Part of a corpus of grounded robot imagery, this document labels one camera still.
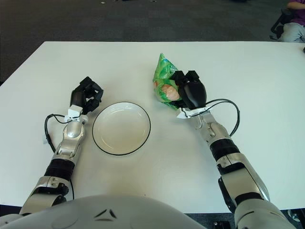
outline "white table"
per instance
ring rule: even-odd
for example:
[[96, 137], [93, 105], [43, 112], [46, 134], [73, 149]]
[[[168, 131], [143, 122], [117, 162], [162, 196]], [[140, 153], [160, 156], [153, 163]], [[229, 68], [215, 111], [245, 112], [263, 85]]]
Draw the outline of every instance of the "white table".
[[[304, 207], [303, 47], [276, 42], [45, 42], [0, 87], [0, 204], [23, 205], [52, 157], [43, 143], [45, 117], [66, 114], [71, 91], [89, 76], [104, 95], [88, 115], [72, 177], [76, 198], [131, 194], [185, 213], [228, 212], [205, 142], [188, 121], [176, 119], [174, 110], [154, 97], [152, 78], [163, 52], [185, 73], [197, 71], [208, 100], [228, 98], [238, 104], [241, 124], [233, 139], [267, 185], [271, 201], [280, 209]], [[139, 104], [152, 123], [147, 142], [128, 156], [108, 155], [92, 138], [97, 114], [119, 101]], [[224, 104], [213, 113], [230, 132], [234, 108]], [[57, 145], [64, 125], [49, 124]]]

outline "chair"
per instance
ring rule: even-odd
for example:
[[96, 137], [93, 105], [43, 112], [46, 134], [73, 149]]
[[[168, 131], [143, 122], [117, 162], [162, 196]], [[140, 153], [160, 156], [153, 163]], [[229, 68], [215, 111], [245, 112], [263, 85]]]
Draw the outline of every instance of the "chair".
[[293, 10], [290, 10], [288, 8], [282, 8], [281, 12], [282, 12], [281, 16], [278, 18], [276, 23], [271, 27], [271, 32], [276, 35], [276, 38], [270, 35], [270, 39], [272, 40], [278, 40], [282, 36], [282, 33], [284, 32], [284, 25], [286, 23], [289, 23], [294, 18]]

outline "food package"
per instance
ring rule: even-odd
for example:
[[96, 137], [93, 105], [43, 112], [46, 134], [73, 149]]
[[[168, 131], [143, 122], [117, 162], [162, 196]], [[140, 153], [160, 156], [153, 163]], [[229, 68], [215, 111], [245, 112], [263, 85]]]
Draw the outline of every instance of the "food package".
[[178, 69], [165, 58], [163, 53], [160, 54], [158, 65], [153, 76], [154, 92], [158, 100], [174, 109], [174, 105], [170, 104], [172, 101], [181, 100], [178, 93], [178, 86], [171, 76], [178, 71]]

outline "plastic bag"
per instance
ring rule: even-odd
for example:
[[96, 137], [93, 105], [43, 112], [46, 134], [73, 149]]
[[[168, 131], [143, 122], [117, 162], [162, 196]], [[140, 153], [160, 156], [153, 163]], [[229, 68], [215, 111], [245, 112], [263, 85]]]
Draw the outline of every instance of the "plastic bag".
[[154, 92], [158, 100], [174, 109], [176, 106], [170, 104], [172, 101], [181, 100], [178, 93], [178, 86], [171, 76], [178, 69], [169, 60], [165, 58], [163, 53], [160, 54], [158, 65], [153, 76]]

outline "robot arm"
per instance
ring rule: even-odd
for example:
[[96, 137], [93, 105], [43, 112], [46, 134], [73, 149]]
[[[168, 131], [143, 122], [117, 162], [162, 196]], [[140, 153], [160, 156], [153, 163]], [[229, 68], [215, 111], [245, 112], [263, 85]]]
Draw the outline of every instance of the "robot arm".
[[205, 88], [196, 72], [189, 71], [186, 76], [182, 72], [176, 72], [173, 78], [184, 102], [179, 109], [180, 113], [185, 113], [184, 118], [191, 118], [195, 129], [208, 144], [215, 158], [221, 175], [218, 184], [225, 203], [234, 213], [235, 225], [241, 229], [294, 228], [270, 202], [265, 184], [234, 144], [227, 130], [216, 122], [205, 107]]
[[[66, 202], [64, 196], [69, 191], [69, 181], [77, 164], [81, 142], [85, 136], [84, 125], [88, 122], [86, 114], [99, 106], [102, 94], [103, 90], [89, 77], [81, 81], [80, 85], [72, 92], [70, 108], [64, 117], [67, 125], [63, 130], [63, 140], [55, 150], [44, 176], [38, 180], [37, 185], [20, 210], [21, 215], [38, 212]], [[48, 134], [47, 140], [54, 150]]]

